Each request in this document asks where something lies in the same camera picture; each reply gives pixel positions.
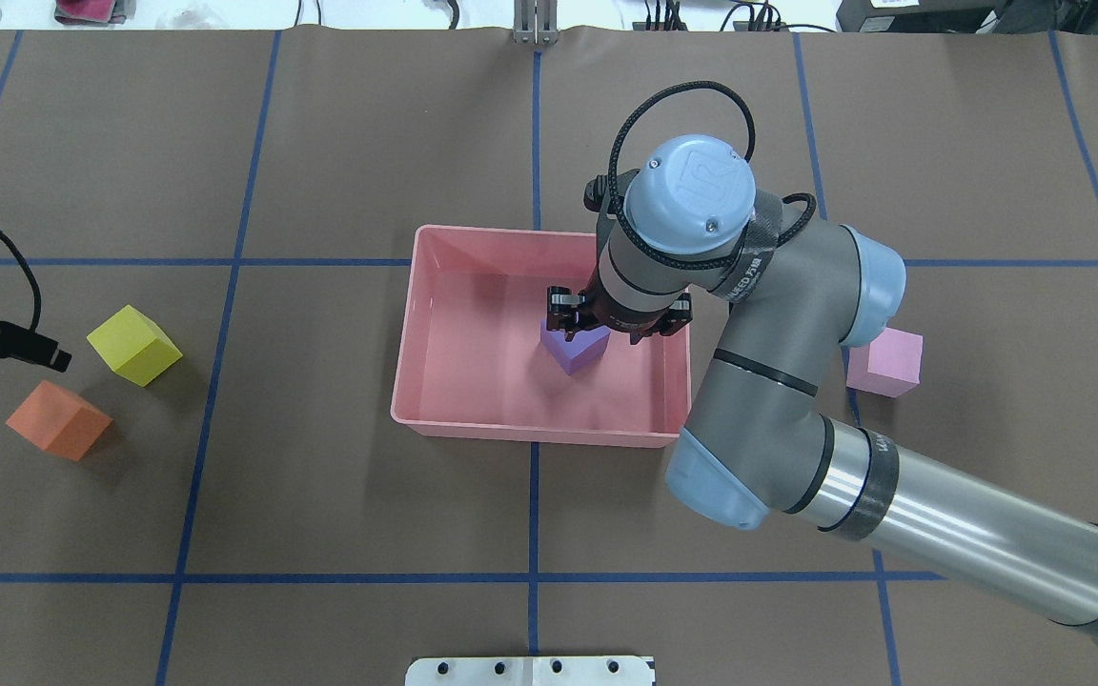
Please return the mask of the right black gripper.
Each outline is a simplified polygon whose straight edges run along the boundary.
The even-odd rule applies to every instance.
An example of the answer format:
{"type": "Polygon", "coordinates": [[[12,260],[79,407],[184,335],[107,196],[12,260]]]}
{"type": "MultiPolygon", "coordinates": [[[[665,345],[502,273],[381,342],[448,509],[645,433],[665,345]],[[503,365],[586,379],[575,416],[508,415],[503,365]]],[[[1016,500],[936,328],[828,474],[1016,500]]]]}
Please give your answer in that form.
{"type": "Polygon", "coordinates": [[[580,331],[593,331],[594,320],[613,331],[621,331],[636,346],[660,331],[665,316],[665,335],[682,331],[693,320],[690,292],[649,293],[632,286],[617,273],[593,271],[584,291],[565,286],[546,288],[546,331],[558,331],[567,344],[580,331]]]}

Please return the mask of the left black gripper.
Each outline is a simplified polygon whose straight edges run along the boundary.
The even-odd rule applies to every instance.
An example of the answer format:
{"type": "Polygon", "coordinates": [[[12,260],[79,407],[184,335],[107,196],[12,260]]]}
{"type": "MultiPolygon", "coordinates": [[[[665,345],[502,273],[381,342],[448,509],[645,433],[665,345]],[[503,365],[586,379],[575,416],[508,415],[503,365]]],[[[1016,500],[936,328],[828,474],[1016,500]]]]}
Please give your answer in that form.
{"type": "Polygon", "coordinates": [[[0,320],[0,357],[12,357],[58,373],[64,373],[72,360],[72,355],[58,347],[56,340],[5,320],[0,320]]]}

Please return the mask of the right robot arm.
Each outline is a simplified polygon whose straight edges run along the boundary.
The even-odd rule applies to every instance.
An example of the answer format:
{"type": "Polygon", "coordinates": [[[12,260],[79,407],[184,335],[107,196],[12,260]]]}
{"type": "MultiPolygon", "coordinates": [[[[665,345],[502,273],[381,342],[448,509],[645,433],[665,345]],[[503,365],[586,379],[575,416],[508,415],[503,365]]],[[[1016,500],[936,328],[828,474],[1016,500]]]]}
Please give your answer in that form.
{"type": "Polygon", "coordinates": [[[814,196],[758,190],[746,153],[676,136],[619,172],[621,140],[585,191],[597,214],[587,286],[546,293],[546,326],[631,344],[682,331],[688,288],[729,315],[668,463],[668,488],[715,522],[771,511],[911,556],[1098,646],[1098,524],[1076,520],[816,411],[829,359],[870,344],[901,307],[901,257],[814,196]]]}

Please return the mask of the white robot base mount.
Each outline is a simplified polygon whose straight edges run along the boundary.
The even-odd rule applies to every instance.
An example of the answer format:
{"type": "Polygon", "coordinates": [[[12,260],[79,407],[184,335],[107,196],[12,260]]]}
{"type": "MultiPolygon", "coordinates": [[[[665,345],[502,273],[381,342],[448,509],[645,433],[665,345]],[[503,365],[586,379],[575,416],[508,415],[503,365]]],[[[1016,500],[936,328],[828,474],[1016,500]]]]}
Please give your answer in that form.
{"type": "Polygon", "coordinates": [[[650,656],[441,656],[416,659],[405,685],[658,685],[650,656]]]}

